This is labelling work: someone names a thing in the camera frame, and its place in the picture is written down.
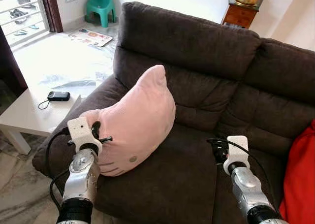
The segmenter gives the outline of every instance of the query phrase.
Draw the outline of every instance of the table leg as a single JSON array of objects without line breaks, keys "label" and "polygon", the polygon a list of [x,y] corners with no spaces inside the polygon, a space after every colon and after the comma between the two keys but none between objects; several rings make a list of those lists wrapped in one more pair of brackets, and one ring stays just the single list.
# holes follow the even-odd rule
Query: table leg
[{"label": "table leg", "polygon": [[1,130],[4,136],[13,144],[14,148],[16,148],[20,154],[29,154],[31,148],[19,132],[4,128]]}]

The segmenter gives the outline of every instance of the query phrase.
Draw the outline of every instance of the mobile phone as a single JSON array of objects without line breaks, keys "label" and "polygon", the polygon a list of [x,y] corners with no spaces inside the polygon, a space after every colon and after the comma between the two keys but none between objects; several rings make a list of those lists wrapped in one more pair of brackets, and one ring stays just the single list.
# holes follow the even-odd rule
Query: mobile phone
[{"label": "mobile phone", "polygon": [[69,101],[70,93],[69,92],[49,92],[47,99],[49,101]]}]

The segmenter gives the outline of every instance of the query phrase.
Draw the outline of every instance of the white side table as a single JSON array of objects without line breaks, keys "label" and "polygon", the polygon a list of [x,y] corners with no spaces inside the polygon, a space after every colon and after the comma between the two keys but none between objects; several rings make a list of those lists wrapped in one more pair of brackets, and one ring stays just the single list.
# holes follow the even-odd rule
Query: white side table
[{"label": "white side table", "polygon": [[80,95],[71,94],[69,101],[52,101],[46,109],[39,110],[38,105],[47,100],[49,92],[50,90],[27,89],[0,115],[0,129],[21,154],[28,154],[31,150],[21,132],[49,136],[80,102]]}]

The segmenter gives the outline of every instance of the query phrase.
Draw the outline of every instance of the sofa backrest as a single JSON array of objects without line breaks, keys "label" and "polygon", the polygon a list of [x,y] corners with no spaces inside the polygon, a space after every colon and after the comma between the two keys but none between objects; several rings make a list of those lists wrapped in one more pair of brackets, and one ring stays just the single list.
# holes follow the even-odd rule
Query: sofa backrest
[{"label": "sofa backrest", "polygon": [[129,2],[120,16],[114,74],[129,89],[163,64],[177,123],[286,155],[315,118],[315,53],[249,30]]}]

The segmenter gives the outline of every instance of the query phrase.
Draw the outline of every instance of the green plastic chair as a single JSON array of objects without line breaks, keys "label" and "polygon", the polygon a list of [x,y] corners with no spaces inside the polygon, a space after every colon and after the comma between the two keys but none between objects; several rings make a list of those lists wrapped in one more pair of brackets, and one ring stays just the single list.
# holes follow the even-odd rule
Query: green plastic chair
[{"label": "green plastic chair", "polygon": [[108,14],[112,12],[113,22],[116,21],[116,12],[113,0],[88,0],[86,21],[91,22],[89,16],[92,12],[96,12],[100,16],[102,27],[108,27]]}]

